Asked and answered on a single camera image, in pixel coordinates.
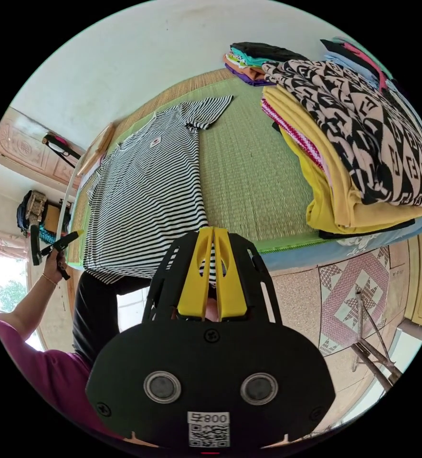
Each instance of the yellow shirt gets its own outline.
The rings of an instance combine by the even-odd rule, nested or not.
[[[364,205],[335,148],[294,96],[279,85],[265,86],[263,94],[286,122],[316,145],[328,167],[332,188],[306,153],[293,141],[288,141],[288,134],[283,135],[292,151],[302,158],[302,172],[313,189],[314,200],[306,215],[310,227],[338,234],[366,233],[422,216],[422,207],[395,206],[387,202]]]

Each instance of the gold bracelet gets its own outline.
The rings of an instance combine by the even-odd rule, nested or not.
[[[47,275],[42,274],[41,276],[44,277],[47,281],[49,281],[52,285],[58,286],[58,284],[51,280]]]

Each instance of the qr code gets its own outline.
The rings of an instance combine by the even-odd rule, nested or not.
[[[191,447],[230,447],[228,412],[188,412]]]
[[[189,425],[191,447],[229,447],[230,425]]]

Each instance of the window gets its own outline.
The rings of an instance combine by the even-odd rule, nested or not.
[[[0,256],[0,312],[11,312],[28,292],[27,261]],[[44,351],[41,339],[35,331],[27,343]]]

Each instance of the black and white striped t-shirt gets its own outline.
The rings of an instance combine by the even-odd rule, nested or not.
[[[208,225],[199,129],[217,121],[232,99],[184,102],[154,114],[95,171],[88,190],[87,272],[104,283],[125,275],[152,278],[173,240]]]

